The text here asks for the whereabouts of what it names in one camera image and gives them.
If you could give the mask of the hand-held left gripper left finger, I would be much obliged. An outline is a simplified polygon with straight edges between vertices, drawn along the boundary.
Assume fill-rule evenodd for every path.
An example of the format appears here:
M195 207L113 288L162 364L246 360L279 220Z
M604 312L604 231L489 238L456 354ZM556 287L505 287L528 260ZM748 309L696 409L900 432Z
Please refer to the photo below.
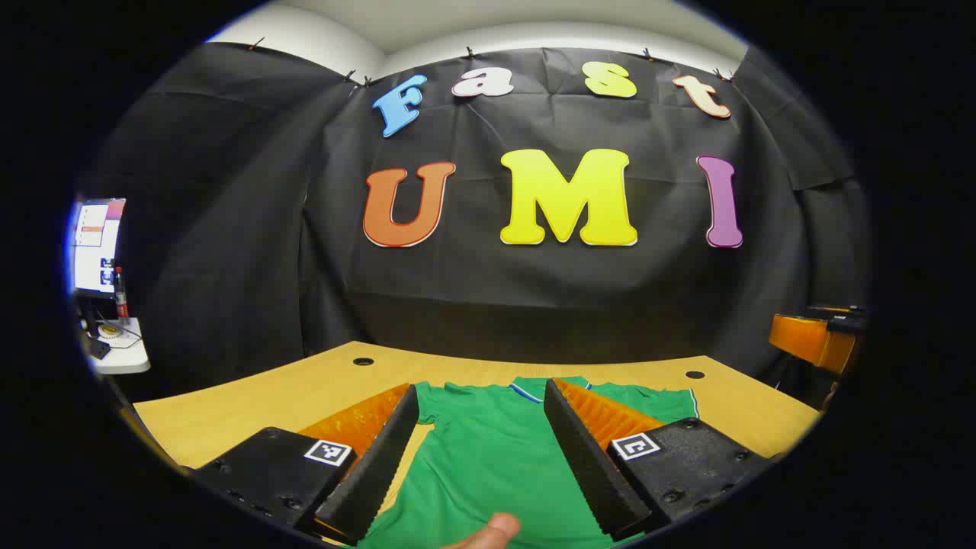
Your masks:
M282 527L356 545L379 514L418 417L416 387L400 384L297 433L258 430L191 475Z

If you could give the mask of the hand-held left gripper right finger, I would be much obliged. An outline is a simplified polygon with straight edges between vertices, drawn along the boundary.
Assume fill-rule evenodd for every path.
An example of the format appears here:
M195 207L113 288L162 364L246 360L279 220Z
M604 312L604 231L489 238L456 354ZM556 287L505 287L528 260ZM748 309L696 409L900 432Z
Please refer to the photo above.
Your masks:
M615 541L697 515L769 459L696 417L663 423L559 378L544 413L597 525Z

